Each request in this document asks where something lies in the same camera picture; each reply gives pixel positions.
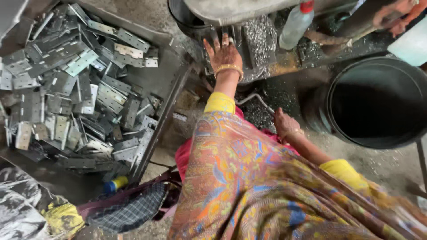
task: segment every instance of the yellow sleeve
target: yellow sleeve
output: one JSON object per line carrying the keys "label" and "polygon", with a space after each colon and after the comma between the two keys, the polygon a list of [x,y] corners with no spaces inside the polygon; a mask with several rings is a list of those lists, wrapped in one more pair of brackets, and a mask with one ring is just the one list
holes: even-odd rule
{"label": "yellow sleeve", "polygon": [[212,93],[208,99],[204,112],[226,111],[235,113],[236,103],[234,99],[223,93]]}
{"label": "yellow sleeve", "polygon": [[345,159],[329,161],[321,164],[320,168],[344,181],[355,190],[369,188],[368,182]]}

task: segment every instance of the bangle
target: bangle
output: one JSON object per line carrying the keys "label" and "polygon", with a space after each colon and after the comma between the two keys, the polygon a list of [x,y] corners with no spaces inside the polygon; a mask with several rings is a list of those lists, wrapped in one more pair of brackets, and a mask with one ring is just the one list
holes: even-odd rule
{"label": "bangle", "polygon": [[290,131],[288,131],[287,133],[285,133],[285,135],[283,135],[281,137],[281,139],[285,139],[289,134],[296,133],[296,132],[301,133],[305,137],[304,131],[302,129],[291,129]]}
{"label": "bangle", "polygon": [[243,71],[240,67],[234,65],[234,64],[223,64],[221,66],[219,66],[216,71],[215,71],[215,79],[218,76],[218,74],[223,71],[223,70],[228,70],[228,69],[232,69],[232,70],[236,70],[239,72],[240,74],[240,78],[239,78],[239,82],[241,82],[243,80]]}

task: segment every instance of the black bucket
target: black bucket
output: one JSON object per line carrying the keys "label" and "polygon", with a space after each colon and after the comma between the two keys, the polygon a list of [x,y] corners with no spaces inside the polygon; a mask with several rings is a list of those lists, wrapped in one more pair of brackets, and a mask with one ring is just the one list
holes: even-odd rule
{"label": "black bucket", "polygon": [[393,149],[427,132],[427,75],[391,58],[350,65],[303,106],[317,132],[373,149]]}
{"label": "black bucket", "polygon": [[183,0],[168,0],[169,12],[175,19],[179,29],[187,36],[197,41],[210,33],[211,25],[196,17]]}

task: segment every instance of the person's hand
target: person's hand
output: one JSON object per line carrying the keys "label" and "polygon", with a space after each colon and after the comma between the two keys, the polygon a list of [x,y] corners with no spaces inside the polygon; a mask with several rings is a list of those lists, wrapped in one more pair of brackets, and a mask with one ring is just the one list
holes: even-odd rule
{"label": "person's hand", "polygon": [[296,134],[304,136],[299,123],[292,117],[289,117],[288,114],[283,113],[282,108],[279,108],[274,113],[274,126],[276,126],[277,135],[282,140],[286,140],[286,137]]}
{"label": "person's hand", "polygon": [[242,56],[240,56],[237,51],[232,38],[229,38],[228,34],[224,33],[222,35],[222,44],[219,44],[218,35],[216,34],[213,37],[213,40],[214,48],[212,48],[206,39],[203,39],[203,43],[205,44],[206,51],[211,59],[211,65],[214,72],[216,73],[218,68],[225,64],[234,64],[242,70]]}

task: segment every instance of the checkered fabric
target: checkered fabric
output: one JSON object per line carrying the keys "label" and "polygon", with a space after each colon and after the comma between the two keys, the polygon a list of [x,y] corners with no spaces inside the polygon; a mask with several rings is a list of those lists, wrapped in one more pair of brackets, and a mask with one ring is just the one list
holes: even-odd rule
{"label": "checkered fabric", "polygon": [[133,230],[157,214],[166,195],[165,184],[155,183],[135,198],[88,215],[86,223],[116,234]]}

